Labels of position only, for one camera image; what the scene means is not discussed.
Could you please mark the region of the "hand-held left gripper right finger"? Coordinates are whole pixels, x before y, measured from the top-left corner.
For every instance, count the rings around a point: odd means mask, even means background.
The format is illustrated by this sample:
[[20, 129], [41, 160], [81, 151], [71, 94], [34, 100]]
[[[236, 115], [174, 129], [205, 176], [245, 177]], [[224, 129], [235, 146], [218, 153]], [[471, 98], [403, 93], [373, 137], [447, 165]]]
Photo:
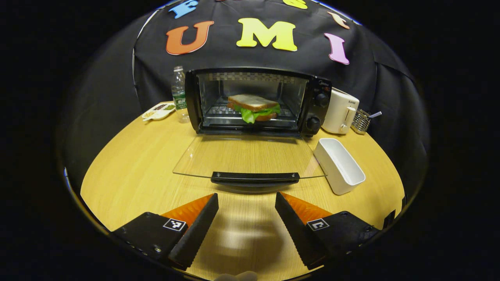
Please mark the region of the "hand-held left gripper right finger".
[[276, 193], [275, 209], [309, 270], [343, 259], [380, 232], [350, 212], [331, 213], [284, 192]]

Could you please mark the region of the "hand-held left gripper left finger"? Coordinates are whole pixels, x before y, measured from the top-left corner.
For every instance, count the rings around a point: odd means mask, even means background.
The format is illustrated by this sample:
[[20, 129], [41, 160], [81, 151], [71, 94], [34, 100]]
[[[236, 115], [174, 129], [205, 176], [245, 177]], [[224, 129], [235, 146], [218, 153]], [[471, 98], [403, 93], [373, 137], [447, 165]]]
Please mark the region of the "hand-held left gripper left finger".
[[198, 254], [218, 210], [218, 194], [212, 193], [162, 215], [144, 212], [112, 234], [157, 263], [186, 270]]

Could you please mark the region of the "black electric oven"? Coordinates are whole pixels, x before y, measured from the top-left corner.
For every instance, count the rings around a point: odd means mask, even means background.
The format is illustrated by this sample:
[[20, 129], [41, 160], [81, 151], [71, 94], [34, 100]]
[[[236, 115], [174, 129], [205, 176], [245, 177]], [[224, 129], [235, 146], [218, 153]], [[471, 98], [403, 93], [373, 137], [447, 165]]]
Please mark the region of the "black electric oven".
[[[248, 190], [324, 177], [307, 139], [325, 121], [331, 89], [326, 78], [282, 69], [189, 70], [186, 105], [196, 137], [173, 173]], [[229, 96], [238, 94], [276, 101], [281, 112], [269, 121], [246, 123], [227, 107]]]

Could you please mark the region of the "lettuce sandwich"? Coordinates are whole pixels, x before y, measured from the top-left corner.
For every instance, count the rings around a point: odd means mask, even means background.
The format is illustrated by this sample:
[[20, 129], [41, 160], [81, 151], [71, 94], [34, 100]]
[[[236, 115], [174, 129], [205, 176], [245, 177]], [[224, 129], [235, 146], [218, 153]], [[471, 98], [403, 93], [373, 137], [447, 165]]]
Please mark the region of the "lettuce sandwich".
[[246, 123], [269, 121], [281, 112], [278, 102], [251, 94], [229, 96], [227, 107], [239, 112]]

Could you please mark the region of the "white rectangular dish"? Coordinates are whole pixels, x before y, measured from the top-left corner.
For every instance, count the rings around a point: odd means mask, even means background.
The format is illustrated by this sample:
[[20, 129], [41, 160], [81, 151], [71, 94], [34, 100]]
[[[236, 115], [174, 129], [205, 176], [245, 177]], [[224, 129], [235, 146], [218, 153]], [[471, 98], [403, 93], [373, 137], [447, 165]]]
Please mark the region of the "white rectangular dish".
[[337, 139], [319, 139], [314, 156], [336, 195], [351, 192], [366, 180], [364, 171]]

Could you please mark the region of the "white seasoning dish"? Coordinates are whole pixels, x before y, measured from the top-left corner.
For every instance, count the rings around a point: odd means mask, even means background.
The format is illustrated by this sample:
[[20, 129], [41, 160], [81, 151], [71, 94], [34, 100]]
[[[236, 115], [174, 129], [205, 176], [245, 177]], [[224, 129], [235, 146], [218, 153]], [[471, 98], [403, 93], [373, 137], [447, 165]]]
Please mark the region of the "white seasoning dish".
[[141, 117], [143, 121], [161, 120], [168, 117], [172, 112], [175, 112], [176, 106], [173, 101], [158, 103], [146, 112]]

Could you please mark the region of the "white toaster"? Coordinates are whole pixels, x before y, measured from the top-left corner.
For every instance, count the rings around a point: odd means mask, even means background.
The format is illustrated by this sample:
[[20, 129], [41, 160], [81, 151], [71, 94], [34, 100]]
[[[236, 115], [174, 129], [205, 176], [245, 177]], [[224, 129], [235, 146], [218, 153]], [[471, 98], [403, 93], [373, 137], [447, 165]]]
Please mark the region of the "white toaster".
[[346, 135], [350, 130], [359, 103], [358, 98], [333, 87], [322, 128], [328, 133]]

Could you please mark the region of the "clear plastic water bottle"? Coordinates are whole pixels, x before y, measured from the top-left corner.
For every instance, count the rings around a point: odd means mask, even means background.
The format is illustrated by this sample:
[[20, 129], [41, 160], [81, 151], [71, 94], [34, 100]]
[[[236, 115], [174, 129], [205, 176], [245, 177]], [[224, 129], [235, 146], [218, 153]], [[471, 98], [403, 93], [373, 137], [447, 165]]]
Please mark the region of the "clear plastic water bottle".
[[171, 94], [175, 103], [177, 119], [180, 123], [189, 123], [189, 113], [186, 105], [185, 74], [182, 66], [173, 69], [174, 80], [171, 86]]

